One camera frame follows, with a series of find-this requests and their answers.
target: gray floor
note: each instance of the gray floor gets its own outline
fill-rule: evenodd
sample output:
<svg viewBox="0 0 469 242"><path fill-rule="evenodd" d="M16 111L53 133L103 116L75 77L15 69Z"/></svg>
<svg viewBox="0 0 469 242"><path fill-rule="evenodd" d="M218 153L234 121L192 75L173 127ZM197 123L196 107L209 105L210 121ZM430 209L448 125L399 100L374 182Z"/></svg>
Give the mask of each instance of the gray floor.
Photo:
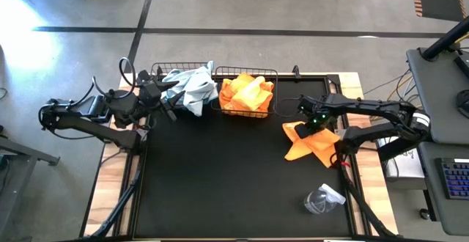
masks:
<svg viewBox="0 0 469 242"><path fill-rule="evenodd" d="M17 142L60 155L58 167L39 164L13 238L34 242L78 236L103 144L71 142L40 130L38 108L49 98L77 98L97 76L102 87L119 83L117 62L134 34L30 32L33 26L136 27L144 0L0 0L0 43L5 66L0 124ZM146 27L203 29L306 29L325 31L446 32L454 22L419 18L412 0L153 0ZM144 34L138 70L154 62L207 61L218 65L305 72L358 72L363 90L407 69L405 51L433 39L274 37ZM386 98L390 84L367 98ZM75 134L69 131L65 135ZM439 223L420 220L420 191L390 190L399 231L409 238L463 241Z"/></svg>

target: desk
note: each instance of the desk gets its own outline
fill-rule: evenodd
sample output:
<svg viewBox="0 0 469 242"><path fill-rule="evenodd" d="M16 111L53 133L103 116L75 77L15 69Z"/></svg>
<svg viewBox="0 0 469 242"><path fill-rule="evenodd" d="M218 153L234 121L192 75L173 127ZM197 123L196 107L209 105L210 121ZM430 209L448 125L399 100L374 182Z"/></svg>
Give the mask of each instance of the desk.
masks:
<svg viewBox="0 0 469 242"><path fill-rule="evenodd" d="M302 73L306 75L339 75L341 83L341 92L349 98L363 97L360 80L357 73ZM121 80L120 89L129 89L130 87ZM356 125L359 127L370 126L369 118L357 114L347 115L349 125ZM103 150L102 158L109 157L117 152L117 147L112 144L107 144ZM358 175L361 179L362 189L365 200L369 203L372 210L376 213L377 217L384 223L384 225L392 232L397 233L396 222L391 207L391 202L388 196L385 179L381 170L380 160L377 153L370 150L360 150L356 155L358 165ZM122 191L122 184L127 184L129 179L124 179L125 168L130 170L132 175L136 169L139 157L127 157L126 154L118 155L106 162L106 166L99 169L97 172L97 180L90 197L89 208L86 212L84 225L81 234L92 234L106 219L109 213L114 208L119 194ZM126 166L126 163L131 162L132 166ZM130 206L132 201L129 201L123 214L122 220L119 224L119 235L128 233ZM352 203L353 214L355 217L356 230L358 234L364 234L364 226L362 225L361 212L356 205Z"/></svg>

